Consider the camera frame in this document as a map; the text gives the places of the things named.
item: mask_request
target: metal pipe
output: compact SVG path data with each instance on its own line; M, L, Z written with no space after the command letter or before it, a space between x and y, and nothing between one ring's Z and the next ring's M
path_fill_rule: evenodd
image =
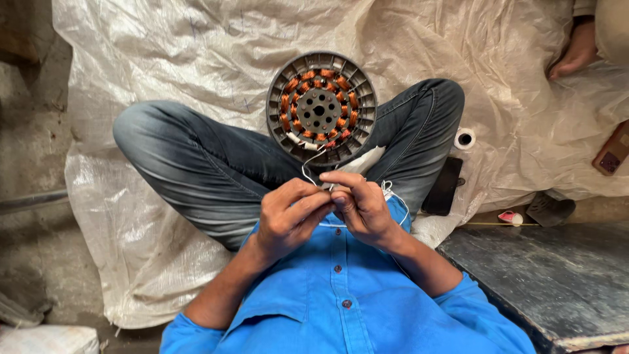
M67 203L69 201L68 190L55 190L27 195L25 197L0 202L0 215Z

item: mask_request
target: man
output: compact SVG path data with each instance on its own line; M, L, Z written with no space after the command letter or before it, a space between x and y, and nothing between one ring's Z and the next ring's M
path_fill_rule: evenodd
M138 172L201 231L242 244L161 352L534 353L475 282L408 234L463 105L445 79L381 105L362 152L384 155L365 178L320 174L342 186L331 193L271 138L176 103L125 110L114 136Z
M548 73L554 81L605 60L629 64L629 1L575 0L574 28L563 58Z

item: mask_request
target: shirt pocket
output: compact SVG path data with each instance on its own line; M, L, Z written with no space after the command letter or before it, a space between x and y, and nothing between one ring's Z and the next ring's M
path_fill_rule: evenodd
M251 290L223 338L244 320L255 316L286 316L300 323L305 322L308 289L306 280L304 268L273 270Z

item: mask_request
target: woven plastic sheet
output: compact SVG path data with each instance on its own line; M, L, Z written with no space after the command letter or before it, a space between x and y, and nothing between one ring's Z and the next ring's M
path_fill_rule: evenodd
M429 77L465 91L476 132L448 217L418 217L432 247L477 211L556 188L571 198L629 195L629 166L590 166L629 117L629 72L597 64L549 83L572 26L572 1L53 0L73 46L68 112L75 142L66 180L98 265L105 315L123 328L172 319L230 259L178 216L124 159L115 117L174 100L268 134L265 97L277 70L310 50L359 63L380 102Z

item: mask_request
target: jeans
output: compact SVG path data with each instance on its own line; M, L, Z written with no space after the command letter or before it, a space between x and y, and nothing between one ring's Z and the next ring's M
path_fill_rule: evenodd
M461 87L446 79L413 85L380 105L365 147L386 146L365 177L391 181L414 219L454 143ZM224 125L178 103L137 103L116 119L114 138L148 184L206 235L236 251L260 217L262 197L302 162L273 138Z

